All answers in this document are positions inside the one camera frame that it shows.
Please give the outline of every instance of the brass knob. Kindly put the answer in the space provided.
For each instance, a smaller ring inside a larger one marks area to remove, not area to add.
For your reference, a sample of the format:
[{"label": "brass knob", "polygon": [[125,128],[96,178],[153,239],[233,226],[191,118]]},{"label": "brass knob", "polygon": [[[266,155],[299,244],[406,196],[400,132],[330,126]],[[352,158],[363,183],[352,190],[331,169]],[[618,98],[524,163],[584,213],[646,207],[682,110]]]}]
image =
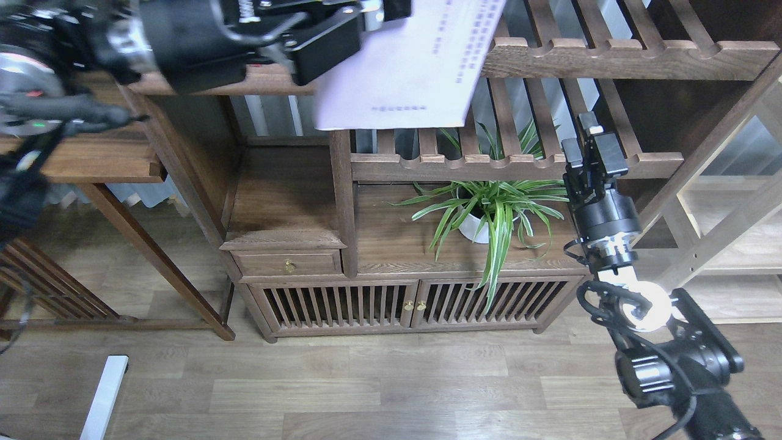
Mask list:
[{"label": "brass knob", "polygon": [[293,261],[285,260],[285,273],[294,273],[296,271],[296,265]]}]

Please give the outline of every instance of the cabinet door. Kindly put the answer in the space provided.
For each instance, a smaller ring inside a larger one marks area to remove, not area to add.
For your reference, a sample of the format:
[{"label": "cabinet door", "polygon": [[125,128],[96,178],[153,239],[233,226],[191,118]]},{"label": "cabinet door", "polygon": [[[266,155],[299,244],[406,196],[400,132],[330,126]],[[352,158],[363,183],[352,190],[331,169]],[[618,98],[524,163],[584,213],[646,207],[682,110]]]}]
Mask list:
[{"label": "cabinet door", "polygon": [[500,278],[486,310],[486,287],[479,280],[423,280],[418,287],[411,327],[485,330],[545,327],[572,299],[582,276]]},{"label": "cabinet door", "polygon": [[250,284],[275,336],[392,333],[410,327],[418,281]]}]

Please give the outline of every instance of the green leaf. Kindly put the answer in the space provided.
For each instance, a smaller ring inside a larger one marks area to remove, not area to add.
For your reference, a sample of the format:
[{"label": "green leaf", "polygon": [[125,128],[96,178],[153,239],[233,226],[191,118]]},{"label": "green leaf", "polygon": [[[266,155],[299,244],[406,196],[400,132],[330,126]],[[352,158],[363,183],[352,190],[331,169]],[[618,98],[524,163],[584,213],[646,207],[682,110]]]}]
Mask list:
[{"label": "green leaf", "polygon": [[458,139],[454,138],[453,135],[451,135],[445,128],[441,128],[440,133],[443,133],[443,135],[448,139],[448,142],[451,143],[451,145],[454,146],[457,150],[459,150],[459,153],[461,153],[461,144],[459,143]]}]

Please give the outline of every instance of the potted plant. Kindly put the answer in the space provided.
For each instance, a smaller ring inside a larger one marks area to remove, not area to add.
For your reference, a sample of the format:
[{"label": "potted plant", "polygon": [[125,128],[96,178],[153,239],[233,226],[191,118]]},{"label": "potted plant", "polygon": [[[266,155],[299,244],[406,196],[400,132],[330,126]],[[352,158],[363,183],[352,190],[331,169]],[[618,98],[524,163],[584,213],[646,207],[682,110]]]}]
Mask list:
[{"label": "potted plant", "polygon": [[[495,159],[499,158],[501,149],[485,126],[483,124],[481,126],[490,142],[490,154],[493,154]],[[458,141],[453,136],[447,137],[458,146]],[[531,153],[536,158],[543,156],[532,121],[519,133],[518,138],[523,152]],[[436,250],[435,260],[439,257],[440,248],[446,237],[454,229],[459,229],[470,240],[489,244],[486,266],[480,283],[475,286],[475,289],[487,286],[485,312],[489,310],[497,292],[497,279],[508,255],[514,230],[522,245],[528,248],[534,249],[545,245],[545,243],[529,245],[524,239],[525,236],[534,236],[530,216],[538,217],[547,228],[548,243],[551,244],[551,218],[563,220],[565,217],[560,211],[543,203],[568,201],[562,180],[451,182],[428,191],[417,183],[414,185],[421,195],[395,205],[417,204],[450,194],[449,199],[431,204],[412,216],[415,221],[432,212],[442,211],[442,217],[429,245],[430,250]]]}]

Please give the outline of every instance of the white sheet of paper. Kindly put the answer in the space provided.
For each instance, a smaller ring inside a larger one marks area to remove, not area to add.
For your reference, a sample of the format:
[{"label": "white sheet of paper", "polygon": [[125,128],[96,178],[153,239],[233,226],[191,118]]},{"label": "white sheet of paper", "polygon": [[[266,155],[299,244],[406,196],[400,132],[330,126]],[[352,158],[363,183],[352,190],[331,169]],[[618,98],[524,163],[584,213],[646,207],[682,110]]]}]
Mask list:
[{"label": "white sheet of paper", "polygon": [[319,130],[461,127],[505,0],[413,0],[317,81]]}]

